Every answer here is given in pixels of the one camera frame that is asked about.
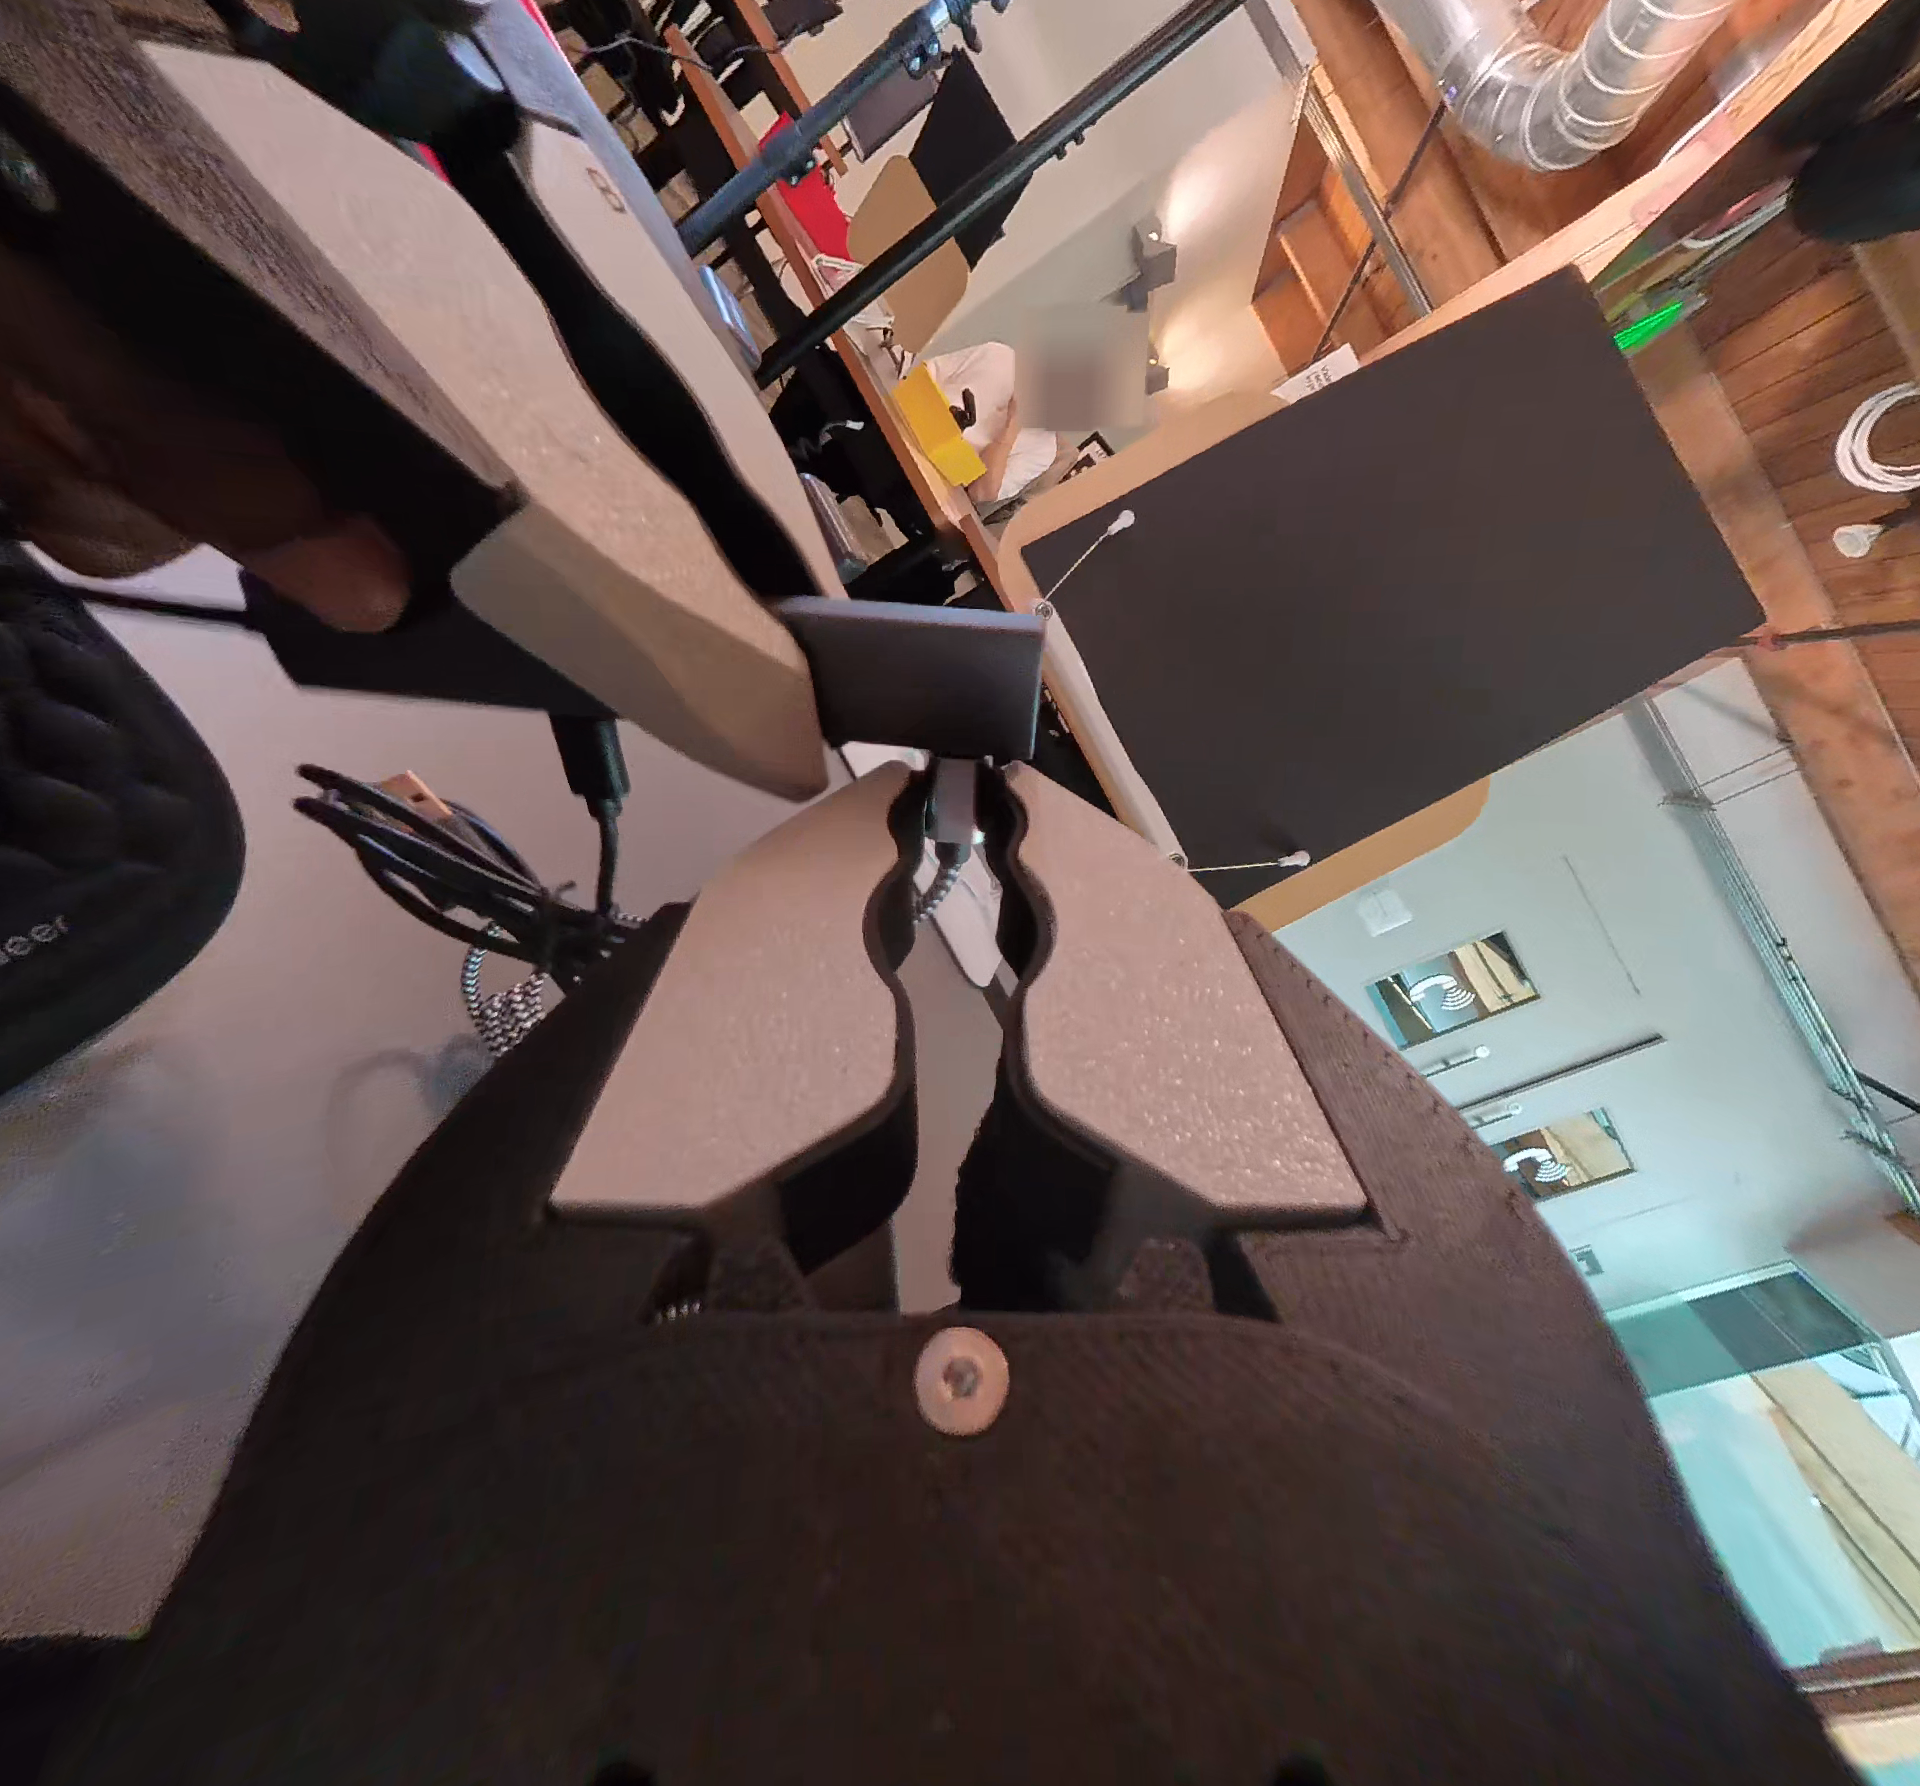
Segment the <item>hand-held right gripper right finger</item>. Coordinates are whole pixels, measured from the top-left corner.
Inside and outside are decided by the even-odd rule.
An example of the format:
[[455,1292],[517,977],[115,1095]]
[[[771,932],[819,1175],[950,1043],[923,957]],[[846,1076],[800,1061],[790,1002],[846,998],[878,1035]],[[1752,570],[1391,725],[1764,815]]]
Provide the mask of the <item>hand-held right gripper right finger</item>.
[[1358,1215],[1332,1119],[1204,883],[1030,764],[1004,899],[1036,922],[1014,1057],[1045,1119],[1200,1215]]

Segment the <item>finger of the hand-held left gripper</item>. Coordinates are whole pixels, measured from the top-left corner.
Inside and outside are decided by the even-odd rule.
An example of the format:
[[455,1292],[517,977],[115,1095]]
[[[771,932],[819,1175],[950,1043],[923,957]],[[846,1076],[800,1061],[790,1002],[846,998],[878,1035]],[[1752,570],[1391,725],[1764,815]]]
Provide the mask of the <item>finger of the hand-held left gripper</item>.
[[160,44],[143,55],[501,466],[513,503],[452,564],[455,602],[688,760],[782,799],[821,795],[803,648],[589,396],[482,216],[272,67]]
[[589,396],[749,592],[840,596],[797,463],[611,124],[482,116],[449,135],[449,179],[540,296]]

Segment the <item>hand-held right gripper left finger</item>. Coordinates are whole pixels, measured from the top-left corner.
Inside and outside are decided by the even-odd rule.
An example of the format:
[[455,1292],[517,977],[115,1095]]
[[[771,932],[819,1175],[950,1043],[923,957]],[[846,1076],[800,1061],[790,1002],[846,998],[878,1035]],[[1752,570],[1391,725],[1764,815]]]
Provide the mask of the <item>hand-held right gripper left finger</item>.
[[907,1089],[881,917],[914,774],[877,761],[708,880],[557,1177],[557,1212],[736,1212]]

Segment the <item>person's left hand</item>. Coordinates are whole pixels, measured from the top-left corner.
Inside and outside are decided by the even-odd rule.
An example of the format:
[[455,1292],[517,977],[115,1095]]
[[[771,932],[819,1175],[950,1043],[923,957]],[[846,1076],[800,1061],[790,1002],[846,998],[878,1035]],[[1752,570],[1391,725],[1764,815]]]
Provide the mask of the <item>person's left hand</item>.
[[215,547],[333,629],[379,632],[411,580],[281,440],[146,367],[37,263],[2,253],[2,516],[62,567],[133,577]]

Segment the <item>red plastic bin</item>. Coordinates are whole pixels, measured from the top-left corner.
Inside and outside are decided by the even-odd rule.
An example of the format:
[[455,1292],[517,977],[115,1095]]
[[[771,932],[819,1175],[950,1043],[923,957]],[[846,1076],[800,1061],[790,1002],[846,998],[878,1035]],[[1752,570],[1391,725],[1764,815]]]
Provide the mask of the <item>red plastic bin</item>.
[[778,190],[790,215],[810,235],[816,253],[845,253],[849,224],[832,189],[832,168],[821,166],[819,150],[810,154],[803,173],[782,179]]

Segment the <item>cardboard sheet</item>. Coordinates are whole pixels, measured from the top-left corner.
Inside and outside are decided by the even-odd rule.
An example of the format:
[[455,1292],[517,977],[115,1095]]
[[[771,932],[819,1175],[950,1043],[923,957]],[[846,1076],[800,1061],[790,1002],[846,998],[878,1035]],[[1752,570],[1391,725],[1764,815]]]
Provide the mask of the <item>cardboard sheet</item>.
[[[849,257],[858,266],[877,263],[911,228],[935,215],[935,197],[926,189],[911,157],[891,157],[874,176],[871,190],[849,215]],[[914,263],[874,306],[887,309],[892,344],[917,357],[948,324],[968,293],[968,261],[948,237],[926,261]]]

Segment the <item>black flag panel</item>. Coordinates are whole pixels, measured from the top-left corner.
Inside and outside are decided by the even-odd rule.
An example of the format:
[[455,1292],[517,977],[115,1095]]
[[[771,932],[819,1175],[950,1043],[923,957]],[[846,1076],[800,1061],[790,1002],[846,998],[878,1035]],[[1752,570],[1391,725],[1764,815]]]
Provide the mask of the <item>black flag panel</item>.
[[[956,50],[930,99],[919,135],[907,154],[917,176],[937,208],[946,208],[972,182],[974,173],[995,166],[1019,144],[1019,132],[1004,119],[972,51]],[[1024,182],[1007,189],[984,206],[972,224],[955,231],[965,263],[979,266],[987,253],[1004,237],[1007,221],[1024,193]]]

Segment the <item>long wooden desk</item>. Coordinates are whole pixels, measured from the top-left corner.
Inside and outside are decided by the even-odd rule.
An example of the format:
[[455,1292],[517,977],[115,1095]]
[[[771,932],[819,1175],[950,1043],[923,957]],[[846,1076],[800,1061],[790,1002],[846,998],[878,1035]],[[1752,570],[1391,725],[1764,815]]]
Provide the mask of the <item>long wooden desk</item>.
[[[678,148],[694,163],[703,197],[761,157],[745,105],[763,99],[790,122],[816,109],[761,0],[658,0],[643,6],[643,18],[658,24],[663,60],[689,93],[689,106],[681,112],[689,131]],[[830,299],[819,269],[821,248],[782,186],[761,193],[714,247],[727,253],[755,289],[755,306],[771,326],[774,344],[803,329],[813,309]],[[884,573],[895,587],[926,582],[948,596],[955,573],[965,567],[987,573],[964,531],[972,521],[972,500],[926,461],[891,402],[891,377],[861,350],[849,326],[774,374],[763,393],[803,471],[830,485],[852,477],[849,495],[900,525],[901,547],[871,561],[858,582],[871,586]]]

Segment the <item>black pole stand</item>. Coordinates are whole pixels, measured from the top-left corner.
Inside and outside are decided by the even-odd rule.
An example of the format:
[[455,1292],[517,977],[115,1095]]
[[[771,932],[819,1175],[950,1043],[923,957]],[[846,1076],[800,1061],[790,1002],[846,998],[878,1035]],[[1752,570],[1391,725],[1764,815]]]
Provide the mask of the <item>black pole stand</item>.
[[781,334],[758,367],[758,386],[768,389],[794,370],[816,348],[840,334],[858,309],[871,306],[911,269],[937,254],[948,237],[991,212],[1004,197],[1024,186],[1040,166],[1061,160],[1090,126],[1140,93],[1152,79],[1169,68],[1214,25],[1249,6],[1249,0],[1187,0],[1167,24],[1148,31],[1136,45],[1094,74],[1078,93],[1053,109],[1033,132],[998,150],[950,197],[892,240],[852,280],[827,296],[794,326]]

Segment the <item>black board with tan backing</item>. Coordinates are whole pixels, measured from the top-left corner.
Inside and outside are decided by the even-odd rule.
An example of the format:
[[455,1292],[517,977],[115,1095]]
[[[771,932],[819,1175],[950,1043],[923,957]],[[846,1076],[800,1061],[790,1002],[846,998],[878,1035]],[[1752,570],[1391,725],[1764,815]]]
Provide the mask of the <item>black board with tan backing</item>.
[[1536,279],[1024,547],[1241,906],[1764,624],[1596,289]]

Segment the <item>black padded pouch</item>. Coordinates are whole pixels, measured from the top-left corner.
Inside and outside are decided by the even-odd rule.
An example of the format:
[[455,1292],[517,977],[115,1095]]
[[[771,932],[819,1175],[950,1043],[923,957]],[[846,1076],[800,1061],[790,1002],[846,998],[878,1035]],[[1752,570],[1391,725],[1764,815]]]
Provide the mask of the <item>black padded pouch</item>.
[[2,1092],[199,957],[243,851],[234,795],[191,721],[2,542]]

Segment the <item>framed wall picture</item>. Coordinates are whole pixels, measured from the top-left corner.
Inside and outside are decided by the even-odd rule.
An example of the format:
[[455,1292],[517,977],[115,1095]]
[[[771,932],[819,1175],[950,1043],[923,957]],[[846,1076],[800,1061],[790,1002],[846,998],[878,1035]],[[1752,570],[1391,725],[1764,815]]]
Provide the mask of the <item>framed wall picture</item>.
[[1603,1108],[1583,1108],[1531,1128],[1475,1128],[1504,1177],[1531,1201],[1546,1202],[1593,1186],[1622,1180],[1636,1163]]
[[1491,931],[1372,979],[1365,998],[1388,1041],[1413,1048],[1535,1005],[1542,993],[1513,940]]

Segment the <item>silver air duct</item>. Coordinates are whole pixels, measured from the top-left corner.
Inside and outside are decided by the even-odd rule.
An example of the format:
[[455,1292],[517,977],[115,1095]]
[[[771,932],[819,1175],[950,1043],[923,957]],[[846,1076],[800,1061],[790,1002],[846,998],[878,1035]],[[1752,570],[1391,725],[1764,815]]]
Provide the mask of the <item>silver air duct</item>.
[[1441,93],[1459,126],[1529,170],[1570,170],[1623,142],[1735,0],[1607,0],[1571,50],[1525,24],[1486,51],[1459,51]]

